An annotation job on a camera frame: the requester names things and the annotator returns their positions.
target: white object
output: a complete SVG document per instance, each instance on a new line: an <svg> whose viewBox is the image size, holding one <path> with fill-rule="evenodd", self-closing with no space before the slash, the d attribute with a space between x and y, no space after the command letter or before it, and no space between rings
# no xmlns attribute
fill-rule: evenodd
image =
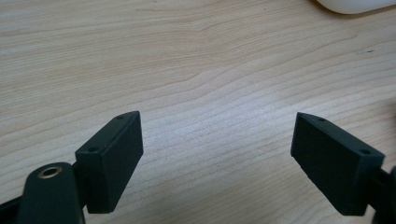
<svg viewBox="0 0 396 224"><path fill-rule="evenodd" d="M318 0L318 2L329 10L343 14L356 14L396 5L396 0Z"/></svg>

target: light wood surface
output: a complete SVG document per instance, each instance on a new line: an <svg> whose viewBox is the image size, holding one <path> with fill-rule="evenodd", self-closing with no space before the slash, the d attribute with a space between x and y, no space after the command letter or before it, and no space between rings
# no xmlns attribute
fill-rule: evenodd
<svg viewBox="0 0 396 224"><path fill-rule="evenodd" d="M396 164L396 7L308 0L1 0L0 203L139 110L145 154L87 223L370 223L290 156L296 112Z"/></svg>

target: mounting hole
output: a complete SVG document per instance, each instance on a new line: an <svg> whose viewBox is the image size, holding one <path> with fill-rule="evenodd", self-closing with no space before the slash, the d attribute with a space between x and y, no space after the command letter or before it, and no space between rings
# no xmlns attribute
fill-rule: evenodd
<svg viewBox="0 0 396 224"><path fill-rule="evenodd" d="M366 154L366 155L370 155L371 151L369 151L367 149L361 149L361 153Z"/></svg>
<svg viewBox="0 0 396 224"><path fill-rule="evenodd" d="M62 171L62 167L61 166L52 166L52 167L49 167L47 169L42 170L38 174L38 178L40 178L40 179L48 179L48 178L51 178L51 177L54 177L54 176L58 175L61 171Z"/></svg>
<svg viewBox="0 0 396 224"><path fill-rule="evenodd" d="M96 152L98 150L99 150L99 147L90 147L90 148L88 148L89 152Z"/></svg>

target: wooden table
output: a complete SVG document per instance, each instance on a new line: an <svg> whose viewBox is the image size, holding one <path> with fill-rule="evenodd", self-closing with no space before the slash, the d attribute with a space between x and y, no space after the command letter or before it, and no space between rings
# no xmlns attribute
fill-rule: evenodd
<svg viewBox="0 0 396 224"><path fill-rule="evenodd" d="M370 223L290 156L298 111L396 164L396 7L309 0L1 0L0 203L139 110L145 154L94 223Z"/></svg>

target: screw hole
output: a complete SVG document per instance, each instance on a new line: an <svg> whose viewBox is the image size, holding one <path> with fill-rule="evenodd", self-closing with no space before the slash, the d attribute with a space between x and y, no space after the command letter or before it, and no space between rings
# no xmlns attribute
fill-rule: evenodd
<svg viewBox="0 0 396 224"><path fill-rule="evenodd" d="M366 155L370 155L371 152L367 149L361 149L361 153L366 154Z"/></svg>
<svg viewBox="0 0 396 224"><path fill-rule="evenodd" d="M90 147L90 148L88 148L89 152L95 152L95 151L98 151L98 150L99 150L99 147Z"/></svg>
<svg viewBox="0 0 396 224"><path fill-rule="evenodd" d="M61 166L52 166L45 170L42 170L40 174L38 174L38 178L40 179L48 179L58 175L62 171Z"/></svg>

